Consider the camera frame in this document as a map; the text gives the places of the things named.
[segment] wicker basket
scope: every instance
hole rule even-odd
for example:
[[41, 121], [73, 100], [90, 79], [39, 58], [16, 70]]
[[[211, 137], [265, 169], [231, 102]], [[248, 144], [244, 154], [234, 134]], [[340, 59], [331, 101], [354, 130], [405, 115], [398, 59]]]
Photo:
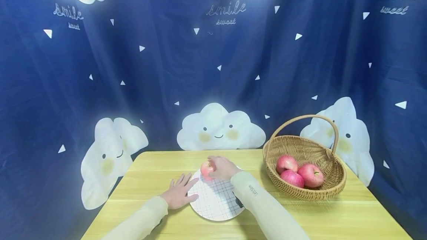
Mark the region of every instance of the wicker basket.
[[[317, 142], [299, 136], [276, 136], [284, 127], [296, 120], [310, 117], [326, 120], [334, 128], [335, 139], [332, 150]], [[337, 196], [344, 189], [347, 178], [342, 162], [335, 156], [337, 144], [338, 129], [330, 119], [319, 115], [305, 115], [293, 118], [282, 124], [262, 149], [267, 173], [278, 190], [287, 196], [299, 200], [320, 201]], [[306, 163], [317, 165], [325, 177], [323, 185], [315, 189], [302, 189], [283, 181], [276, 172], [276, 162], [282, 155], [293, 156], [300, 167]]]

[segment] arm sleeve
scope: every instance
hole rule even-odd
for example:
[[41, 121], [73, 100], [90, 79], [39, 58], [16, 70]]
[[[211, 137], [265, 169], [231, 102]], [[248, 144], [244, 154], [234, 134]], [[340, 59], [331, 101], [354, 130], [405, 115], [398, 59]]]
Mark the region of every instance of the arm sleeve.
[[238, 172], [231, 183], [234, 194], [255, 216], [267, 240], [309, 240], [289, 212], [250, 173]]
[[137, 212], [132, 214], [102, 240], [142, 240], [168, 214], [168, 204], [156, 196], [148, 200]]

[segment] wood grain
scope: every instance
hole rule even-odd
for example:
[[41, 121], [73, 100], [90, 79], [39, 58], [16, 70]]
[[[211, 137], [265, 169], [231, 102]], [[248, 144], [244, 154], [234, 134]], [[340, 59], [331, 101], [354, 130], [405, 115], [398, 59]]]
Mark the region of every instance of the wood grain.
[[[172, 178], [194, 173], [208, 155], [225, 156], [250, 172], [300, 223], [311, 240], [411, 239], [354, 173], [336, 198], [303, 202], [278, 192], [268, 178], [262, 150], [144, 152], [95, 218], [82, 240], [100, 240], [137, 211], [145, 201], [164, 192]], [[147, 240], [265, 240], [253, 215], [245, 210], [236, 218], [214, 223], [199, 217], [191, 206], [169, 211]]]

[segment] apple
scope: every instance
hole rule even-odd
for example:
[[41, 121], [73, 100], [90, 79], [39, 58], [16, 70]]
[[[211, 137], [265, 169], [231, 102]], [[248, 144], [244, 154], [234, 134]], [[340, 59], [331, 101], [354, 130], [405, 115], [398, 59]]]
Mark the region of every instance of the apple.
[[298, 174], [303, 177], [304, 185], [310, 188], [319, 187], [325, 181], [320, 168], [311, 163], [302, 165]]
[[203, 162], [202, 166], [200, 167], [200, 174], [202, 175], [203, 179], [206, 181], [211, 181], [213, 178], [209, 177], [209, 173], [214, 172], [216, 170], [215, 164], [213, 161], [208, 160]]
[[288, 155], [281, 156], [276, 163], [276, 171], [281, 174], [286, 170], [298, 171], [298, 162]]
[[284, 171], [281, 173], [280, 178], [293, 186], [300, 188], [304, 187], [304, 178], [293, 170]]

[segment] blue curtain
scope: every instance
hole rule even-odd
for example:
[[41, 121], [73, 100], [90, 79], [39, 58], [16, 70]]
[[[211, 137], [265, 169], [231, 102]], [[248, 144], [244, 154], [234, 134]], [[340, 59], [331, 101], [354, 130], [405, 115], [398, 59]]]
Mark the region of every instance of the blue curtain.
[[[146, 150], [261, 147], [323, 114], [427, 239], [427, 0], [0, 0], [0, 239], [80, 239]], [[330, 145], [303, 120], [282, 133]]]

